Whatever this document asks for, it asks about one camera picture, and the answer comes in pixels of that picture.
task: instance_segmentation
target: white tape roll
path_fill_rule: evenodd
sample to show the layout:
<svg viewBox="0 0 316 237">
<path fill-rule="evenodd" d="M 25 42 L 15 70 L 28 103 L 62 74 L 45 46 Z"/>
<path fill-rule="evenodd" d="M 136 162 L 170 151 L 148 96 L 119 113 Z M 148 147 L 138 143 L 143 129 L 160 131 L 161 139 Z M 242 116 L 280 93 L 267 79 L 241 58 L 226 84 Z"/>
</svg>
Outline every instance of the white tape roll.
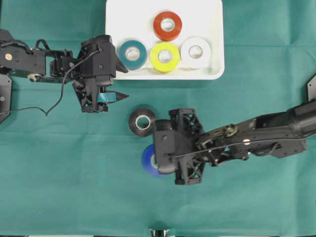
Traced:
<svg viewBox="0 0 316 237">
<path fill-rule="evenodd" d="M 209 67 L 211 55 L 208 42 L 198 37 L 186 40 L 181 48 L 181 58 L 191 69 Z"/>
</svg>

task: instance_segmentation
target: red tape roll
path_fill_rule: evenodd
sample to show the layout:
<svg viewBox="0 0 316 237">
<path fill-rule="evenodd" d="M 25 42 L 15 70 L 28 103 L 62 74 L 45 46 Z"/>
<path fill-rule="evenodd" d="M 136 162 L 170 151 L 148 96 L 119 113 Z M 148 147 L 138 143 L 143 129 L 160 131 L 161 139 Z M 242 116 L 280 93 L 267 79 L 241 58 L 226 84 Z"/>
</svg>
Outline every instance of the red tape roll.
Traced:
<svg viewBox="0 0 316 237">
<path fill-rule="evenodd" d="M 171 19 L 174 23 L 174 28 L 171 31 L 165 31 L 161 27 L 161 23 L 164 19 Z M 163 41 L 175 40 L 182 30 L 181 18 L 172 11 L 164 11 L 160 13 L 154 20 L 154 31 L 156 36 Z"/>
</svg>

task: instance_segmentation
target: black tape roll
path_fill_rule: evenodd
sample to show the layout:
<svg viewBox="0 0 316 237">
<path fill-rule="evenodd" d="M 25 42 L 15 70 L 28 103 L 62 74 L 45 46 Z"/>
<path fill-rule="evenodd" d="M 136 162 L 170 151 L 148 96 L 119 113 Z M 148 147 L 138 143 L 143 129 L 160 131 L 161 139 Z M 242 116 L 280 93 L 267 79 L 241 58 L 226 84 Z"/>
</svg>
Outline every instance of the black tape roll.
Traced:
<svg viewBox="0 0 316 237">
<path fill-rule="evenodd" d="M 141 126 L 138 124 L 140 119 L 146 119 L 148 123 Z M 129 117 L 129 128 L 136 136 L 147 137 L 153 133 L 155 120 L 156 115 L 153 111 L 140 108 L 135 110 Z"/>
</svg>

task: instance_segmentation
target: blue tape roll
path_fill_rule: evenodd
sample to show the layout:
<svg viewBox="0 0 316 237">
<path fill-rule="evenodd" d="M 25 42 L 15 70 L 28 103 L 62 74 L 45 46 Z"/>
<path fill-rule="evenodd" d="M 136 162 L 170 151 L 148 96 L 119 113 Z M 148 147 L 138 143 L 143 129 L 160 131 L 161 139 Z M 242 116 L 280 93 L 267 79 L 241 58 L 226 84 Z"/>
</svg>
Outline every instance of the blue tape roll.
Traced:
<svg viewBox="0 0 316 237">
<path fill-rule="evenodd" d="M 153 166 L 153 156 L 155 155 L 155 146 L 150 145 L 146 148 L 146 150 L 143 152 L 142 156 L 142 165 L 143 168 L 151 175 L 155 177 L 161 177 L 165 176 L 164 174 L 160 174 L 157 167 Z"/>
<path fill-rule="evenodd" d="M 130 61 L 126 57 L 127 51 L 132 48 L 136 48 L 139 50 L 139 57 L 138 59 L 134 61 Z M 122 61 L 122 63 L 128 69 L 136 70 L 136 69 L 141 68 L 145 64 L 147 60 L 147 51 L 146 51 L 145 46 L 141 42 L 136 41 L 136 40 L 129 40 L 125 42 L 124 44 L 122 44 L 122 46 L 119 48 L 118 56 L 120 60 Z"/>
</svg>

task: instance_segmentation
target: teal fabric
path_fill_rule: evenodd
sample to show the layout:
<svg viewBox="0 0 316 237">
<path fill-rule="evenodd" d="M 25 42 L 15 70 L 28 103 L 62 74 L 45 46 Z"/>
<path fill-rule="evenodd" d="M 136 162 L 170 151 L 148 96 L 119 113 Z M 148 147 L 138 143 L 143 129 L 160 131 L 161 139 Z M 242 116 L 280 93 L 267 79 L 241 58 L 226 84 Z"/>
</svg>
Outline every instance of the teal fabric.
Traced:
<svg viewBox="0 0 316 237">
<path fill-rule="evenodd" d="M 104 33 L 105 4 L 3 0 L 0 26 L 30 45 L 43 38 L 77 54 L 81 41 Z M 211 130 L 306 101 L 316 73 L 315 9 L 315 0 L 225 0 L 226 70 L 218 80 L 115 81 L 111 90 L 130 97 L 98 115 L 81 113 L 68 85 L 49 117 L 12 114 L 0 125 L 0 233 L 314 235 L 315 138 L 302 154 L 207 166 L 202 184 L 175 186 L 173 175 L 144 171 L 152 138 L 134 136 L 128 117 L 142 104 L 161 119 L 170 109 L 195 108 Z M 13 79 L 13 109 L 49 108 L 59 97 L 59 85 Z"/>
</svg>

